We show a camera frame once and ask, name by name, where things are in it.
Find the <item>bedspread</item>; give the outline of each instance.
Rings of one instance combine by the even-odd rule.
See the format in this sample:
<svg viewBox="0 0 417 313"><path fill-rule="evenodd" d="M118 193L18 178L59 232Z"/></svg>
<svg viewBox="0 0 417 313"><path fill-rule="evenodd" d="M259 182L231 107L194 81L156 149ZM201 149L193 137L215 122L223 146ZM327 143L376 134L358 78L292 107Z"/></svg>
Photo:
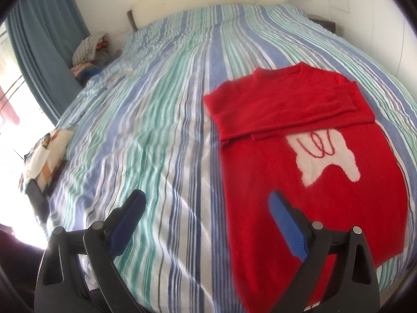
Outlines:
<svg viewBox="0 0 417 313"><path fill-rule="evenodd" d="M51 198L48 234L57 225L85 229L141 189L147 210L115 260L139 303L155 312L244 312L231 278L218 132L202 97L256 67L299 61L357 81L404 173L404 252L377 270L387 287L417 252L416 103L369 56L289 4L185 11L132 34L58 124L77 129Z"/></svg>

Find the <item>pile of clothes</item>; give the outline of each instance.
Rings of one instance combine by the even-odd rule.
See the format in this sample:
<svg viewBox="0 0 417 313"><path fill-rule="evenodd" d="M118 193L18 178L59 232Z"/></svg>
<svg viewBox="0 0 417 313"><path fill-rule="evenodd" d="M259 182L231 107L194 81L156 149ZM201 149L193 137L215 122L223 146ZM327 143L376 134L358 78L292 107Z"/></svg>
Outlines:
<svg viewBox="0 0 417 313"><path fill-rule="evenodd" d="M108 41L104 40L105 35L105 32L90 35L81 41L72 56L71 72L83 87L109 62Z"/></svg>

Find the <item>curtain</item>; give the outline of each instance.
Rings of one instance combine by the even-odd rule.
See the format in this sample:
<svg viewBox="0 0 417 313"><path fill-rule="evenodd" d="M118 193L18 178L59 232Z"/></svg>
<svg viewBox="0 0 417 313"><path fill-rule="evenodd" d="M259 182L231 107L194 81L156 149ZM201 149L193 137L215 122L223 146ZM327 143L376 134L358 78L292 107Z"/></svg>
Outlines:
<svg viewBox="0 0 417 313"><path fill-rule="evenodd" d="M82 88L69 68L90 34L75 1L19 0L6 28L30 91L56 125Z"/></svg>

